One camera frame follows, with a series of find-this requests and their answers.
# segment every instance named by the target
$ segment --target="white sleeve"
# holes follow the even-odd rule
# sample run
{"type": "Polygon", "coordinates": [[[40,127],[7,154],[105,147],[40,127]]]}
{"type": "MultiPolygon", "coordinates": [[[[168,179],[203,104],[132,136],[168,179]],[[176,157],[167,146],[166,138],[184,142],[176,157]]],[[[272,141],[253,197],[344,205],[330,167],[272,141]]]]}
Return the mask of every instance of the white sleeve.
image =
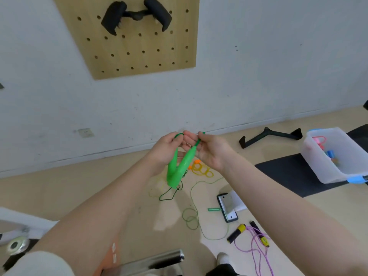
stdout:
{"type": "Polygon", "coordinates": [[[25,254],[4,276],[75,276],[61,257],[37,251],[25,254]]]}

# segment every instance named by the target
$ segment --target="wooden board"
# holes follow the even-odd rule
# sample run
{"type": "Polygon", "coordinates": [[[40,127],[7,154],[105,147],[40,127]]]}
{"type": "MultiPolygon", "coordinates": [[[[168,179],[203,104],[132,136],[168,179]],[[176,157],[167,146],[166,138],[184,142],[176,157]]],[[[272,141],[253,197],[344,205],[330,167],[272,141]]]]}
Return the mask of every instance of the wooden board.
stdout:
{"type": "Polygon", "coordinates": [[[158,0],[172,16],[165,32],[149,15],[123,18],[117,36],[101,25],[114,1],[124,1],[130,11],[146,9],[143,0],[55,0],[94,79],[196,66],[200,0],[158,0]]]}

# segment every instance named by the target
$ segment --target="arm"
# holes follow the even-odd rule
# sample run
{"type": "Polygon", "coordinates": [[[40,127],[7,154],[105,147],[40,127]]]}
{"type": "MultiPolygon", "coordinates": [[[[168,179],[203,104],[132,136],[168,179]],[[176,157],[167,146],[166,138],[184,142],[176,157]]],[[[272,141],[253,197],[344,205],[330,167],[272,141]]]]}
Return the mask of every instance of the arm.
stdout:
{"type": "MultiPolygon", "coordinates": [[[[185,131],[192,145],[196,135],[185,131]]],[[[219,171],[285,255],[306,275],[367,276],[359,241],[323,213],[259,171],[218,136],[199,133],[198,157],[219,171]]]]}
{"type": "Polygon", "coordinates": [[[75,275],[92,275],[151,176],[159,174],[174,156],[183,136],[162,137],[140,161],[62,218],[32,251],[62,257],[75,275]]]}

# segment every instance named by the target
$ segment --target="plastic bin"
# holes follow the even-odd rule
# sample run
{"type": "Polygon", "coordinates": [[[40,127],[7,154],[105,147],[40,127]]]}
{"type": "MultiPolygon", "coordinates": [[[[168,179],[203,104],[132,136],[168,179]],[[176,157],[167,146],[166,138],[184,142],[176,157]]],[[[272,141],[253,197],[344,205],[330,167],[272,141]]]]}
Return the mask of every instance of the plastic bin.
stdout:
{"type": "Polygon", "coordinates": [[[301,148],[301,155],[324,184],[346,180],[351,183],[366,182],[363,177],[368,175],[368,153],[340,128],[308,131],[301,148]],[[312,138],[316,136],[326,138],[323,144],[324,151],[334,152],[338,160],[337,165],[312,138]]]}

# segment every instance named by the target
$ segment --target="purple rope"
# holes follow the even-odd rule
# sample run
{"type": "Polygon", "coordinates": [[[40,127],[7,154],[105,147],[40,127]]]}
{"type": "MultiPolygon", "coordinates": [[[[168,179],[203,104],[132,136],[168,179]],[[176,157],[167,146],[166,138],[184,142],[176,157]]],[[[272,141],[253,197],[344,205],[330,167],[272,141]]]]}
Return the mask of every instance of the purple rope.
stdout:
{"type": "MultiPolygon", "coordinates": [[[[261,247],[259,246],[257,240],[258,240],[258,235],[257,233],[255,232],[255,229],[253,227],[246,227],[246,229],[251,233],[252,235],[252,240],[251,240],[251,250],[242,250],[240,249],[237,245],[236,245],[236,240],[234,240],[234,245],[235,247],[241,251],[241,252],[244,252],[244,253],[250,253],[252,252],[252,257],[253,257],[253,262],[254,262],[254,266],[255,266],[255,273],[257,274],[257,276],[262,276],[262,273],[260,272],[260,264],[261,264],[261,260],[262,260],[262,256],[264,256],[264,258],[266,259],[266,263],[270,269],[270,272],[271,272],[271,275],[274,276],[274,271],[272,270],[271,268],[271,265],[268,261],[268,258],[267,258],[267,252],[268,252],[268,248],[266,246],[263,245],[262,243],[262,246],[265,247],[265,253],[263,253],[261,247]],[[256,248],[253,248],[253,241],[255,242],[255,244],[257,245],[258,249],[256,248]],[[256,264],[256,261],[255,261],[255,257],[254,257],[254,251],[257,251],[259,254],[260,254],[260,262],[258,264],[258,271],[257,271],[257,264],[256,264]]],[[[270,237],[268,235],[266,235],[265,233],[262,232],[262,235],[265,236],[267,239],[270,239],[270,237]]]]}

